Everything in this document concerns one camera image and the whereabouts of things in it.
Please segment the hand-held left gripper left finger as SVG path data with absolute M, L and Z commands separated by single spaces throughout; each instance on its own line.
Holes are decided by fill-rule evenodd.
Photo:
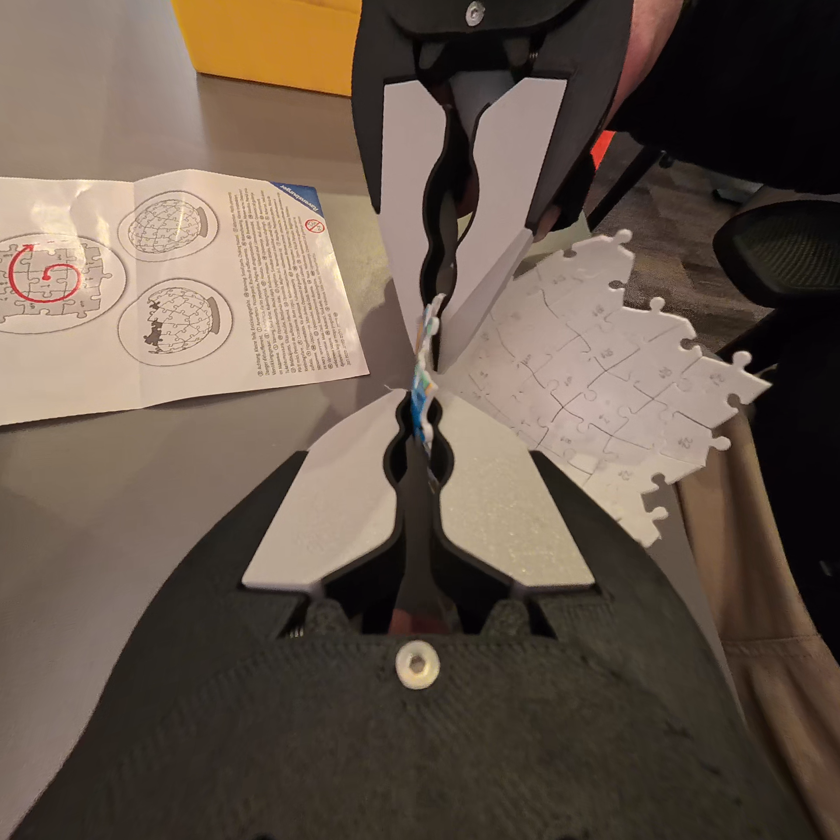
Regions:
M 338 602 L 364 632 L 387 632 L 406 571 L 398 490 L 411 397 L 393 390 L 308 449 L 241 580 L 255 592 Z

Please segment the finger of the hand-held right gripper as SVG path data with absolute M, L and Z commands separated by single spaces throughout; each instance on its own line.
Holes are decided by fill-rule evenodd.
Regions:
M 455 287 L 458 220 L 441 164 L 448 113 L 419 80 L 385 85 L 381 235 L 411 345 L 424 308 Z
M 466 350 L 532 245 L 529 210 L 566 86 L 559 78 L 524 78 L 478 118 L 477 205 L 455 252 L 455 288 L 440 317 L 440 373 Z

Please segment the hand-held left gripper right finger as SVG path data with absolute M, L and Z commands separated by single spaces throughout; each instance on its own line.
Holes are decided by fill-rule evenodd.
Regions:
M 441 391 L 425 468 L 429 563 L 461 631 L 499 602 L 593 595 L 596 581 L 531 450 L 509 427 Z

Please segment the partly built white puzzle ball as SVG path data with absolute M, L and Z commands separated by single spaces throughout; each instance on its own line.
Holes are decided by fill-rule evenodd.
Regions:
M 467 349 L 424 385 L 445 388 L 548 456 L 645 548 L 660 534 L 643 495 L 674 484 L 729 443 L 713 430 L 770 383 L 747 351 L 730 363 L 683 345 L 686 318 L 650 299 L 624 304 L 634 267 L 632 232 L 597 235 L 512 280 Z

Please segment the single curved puzzle piece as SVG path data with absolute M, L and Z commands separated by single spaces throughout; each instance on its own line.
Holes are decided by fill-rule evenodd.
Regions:
M 423 310 L 416 337 L 416 371 L 428 373 L 434 368 L 433 342 L 440 326 L 438 313 L 446 298 L 445 293 L 438 293 Z

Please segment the person's right forearm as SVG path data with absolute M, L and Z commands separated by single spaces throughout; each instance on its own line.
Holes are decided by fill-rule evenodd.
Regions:
M 837 1 L 683 2 L 653 69 L 621 78 L 608 128 L 724 175 L 836 194 L 838 93 Z

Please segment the person's right hand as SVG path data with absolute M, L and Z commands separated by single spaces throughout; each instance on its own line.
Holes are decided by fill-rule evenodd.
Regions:
M 683 9 L 682 1 L 634 1 L 622 82 L 634 88 L 653 69 Z

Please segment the yellow plastic bin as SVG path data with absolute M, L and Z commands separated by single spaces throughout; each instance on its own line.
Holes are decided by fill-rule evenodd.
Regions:
M 348 97 L 361 1 L 173 1 L 194 69 Z

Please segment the folded paper instruction leaflet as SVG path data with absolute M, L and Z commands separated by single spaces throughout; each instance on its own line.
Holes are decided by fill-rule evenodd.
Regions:
M 317 191 L 1 180 L 1 424 L 367 375 Z

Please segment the black mesh office chair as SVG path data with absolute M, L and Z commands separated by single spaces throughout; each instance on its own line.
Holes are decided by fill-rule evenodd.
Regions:
M 751 302 L 777 308 L 839 300 L 839 204 L 820 199 L 765 204 L 730 218 L 712 247 Z

